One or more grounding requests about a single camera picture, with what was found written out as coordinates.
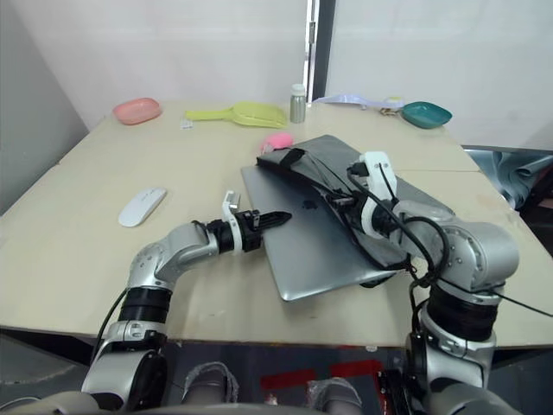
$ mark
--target silver laptop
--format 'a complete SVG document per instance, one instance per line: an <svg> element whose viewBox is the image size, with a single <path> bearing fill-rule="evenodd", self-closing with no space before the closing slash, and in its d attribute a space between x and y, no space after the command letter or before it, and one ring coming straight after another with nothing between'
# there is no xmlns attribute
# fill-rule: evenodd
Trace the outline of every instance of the silver laptop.
<svg viewBox="0 0 553 415"><path fill-rule="evenodd" d="M285 301L350 284L378 281L396 271L375 268L357 250L319 193L288 184L259 167L242 168L253 208L292 214L286 224L264 232L264 245L276 286Z"/></svg>

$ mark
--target teal bowl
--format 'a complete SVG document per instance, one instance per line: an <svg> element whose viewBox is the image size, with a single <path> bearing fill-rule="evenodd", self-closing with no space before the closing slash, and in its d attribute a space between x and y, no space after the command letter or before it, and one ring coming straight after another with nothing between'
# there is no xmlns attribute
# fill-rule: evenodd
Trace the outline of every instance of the teal bowl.
<svg viewBox="0 0 553 415"><path fill-rule="evenodd" d="M402 117L420 128L436 128L446 124L451 117L451 112L438 105L429 102L411 102L401 110Z"/></svg>

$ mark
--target yellow scoop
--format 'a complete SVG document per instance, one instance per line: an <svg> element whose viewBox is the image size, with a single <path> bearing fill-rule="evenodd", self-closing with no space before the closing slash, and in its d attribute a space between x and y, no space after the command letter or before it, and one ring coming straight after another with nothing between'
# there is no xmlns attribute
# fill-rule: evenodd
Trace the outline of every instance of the yellow scoop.
<svg viewBox="0 0 553 415"><path fill-rule="evenodd" d="M284 111L274 105L258 102L238 102L231 108L221 111L187 111L188 119L229 119L237 124L256 127L283 128L286 126Z"/></svg>

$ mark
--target bottle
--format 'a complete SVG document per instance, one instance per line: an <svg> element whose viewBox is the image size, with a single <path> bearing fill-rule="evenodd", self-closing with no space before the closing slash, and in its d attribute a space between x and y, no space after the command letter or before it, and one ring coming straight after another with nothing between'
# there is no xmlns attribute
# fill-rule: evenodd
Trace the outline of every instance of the bottle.
<svg viewBox="0 0 553 415"><path fill-rule="evenodd" d="M298 124L305 121L305 86L303 84L294 84L292 86L290 121Z"/></svg>

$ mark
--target white mouse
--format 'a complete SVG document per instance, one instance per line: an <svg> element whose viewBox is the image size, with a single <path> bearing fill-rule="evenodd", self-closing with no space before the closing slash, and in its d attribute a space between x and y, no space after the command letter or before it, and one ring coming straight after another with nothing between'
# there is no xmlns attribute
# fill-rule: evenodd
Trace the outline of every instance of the white mouse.
<svg viewBox="0 0 553 415"><path fill-rule="evenodd" d="M119 214L124 227L136 227L148 217L167 194L165 188L146 188L133 197Z"/></svg>

